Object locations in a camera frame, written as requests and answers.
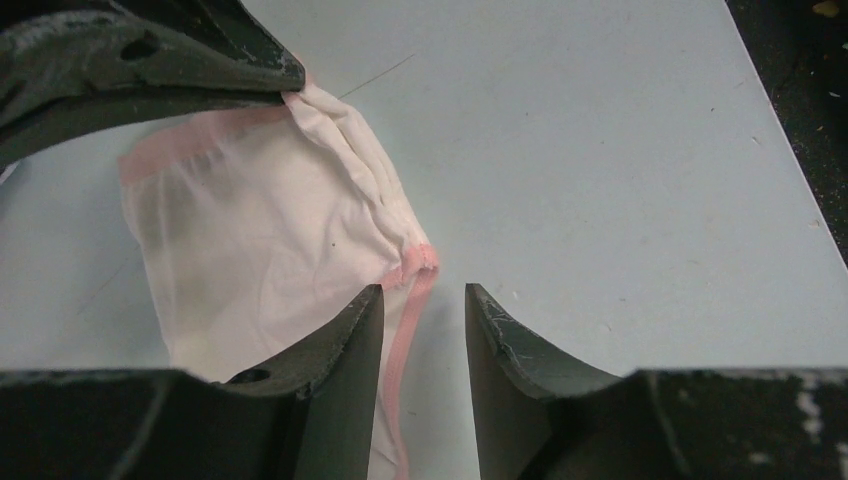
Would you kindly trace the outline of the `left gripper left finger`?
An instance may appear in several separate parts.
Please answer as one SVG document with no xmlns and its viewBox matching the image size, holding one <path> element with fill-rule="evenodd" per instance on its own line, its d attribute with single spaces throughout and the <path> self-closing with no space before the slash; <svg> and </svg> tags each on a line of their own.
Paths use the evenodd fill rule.
<svg viewBox="0 0 848 480">
<path fill-rule="evenodd" d="M 369 285 L 327 324 L 230 379 L 242 395 L 228 479 L 364 479 L 384 329 Z"/>
</svg>

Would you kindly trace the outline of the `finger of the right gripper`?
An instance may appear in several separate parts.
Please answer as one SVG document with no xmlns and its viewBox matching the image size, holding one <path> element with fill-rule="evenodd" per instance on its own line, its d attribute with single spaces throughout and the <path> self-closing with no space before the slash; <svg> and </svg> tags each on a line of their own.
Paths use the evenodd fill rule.
<svg viewBox="0 0 848 480">
<path fill-rule="evenodd" d="M 5 1 L 1 162 L 113 127 L 278 105 L 305 83 L 240 1 Z"/>
</svg>

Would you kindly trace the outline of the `white pink-trimmed underwear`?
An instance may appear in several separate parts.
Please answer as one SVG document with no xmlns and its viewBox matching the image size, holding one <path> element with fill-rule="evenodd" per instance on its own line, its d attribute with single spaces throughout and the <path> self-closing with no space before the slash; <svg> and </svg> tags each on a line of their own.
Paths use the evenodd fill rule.
<svg viewBox="0 0 848 480">
<path fill-rule="evenodd" d="M 438 256 L 363 116 L 313 83 L 284 100 L 197 114 L 118 161 L 164 344 L 174 366 L 227 380 L 380 285 L 368 475 L 405 479 L 402 377 Z"/>
</svg>

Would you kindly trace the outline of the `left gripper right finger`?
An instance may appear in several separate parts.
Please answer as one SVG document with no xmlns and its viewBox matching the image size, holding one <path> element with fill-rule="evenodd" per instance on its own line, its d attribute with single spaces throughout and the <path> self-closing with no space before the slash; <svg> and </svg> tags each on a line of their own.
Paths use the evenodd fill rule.
<svg viewBox="0 0 848 480">
<path fill-rule="evenodd" d="M 516 320 L 482 285 L 465 287 L 465 337 L 480 476 L 522 479 L 580 420 L 584 395 L 617 382 Z"/>
</svg>

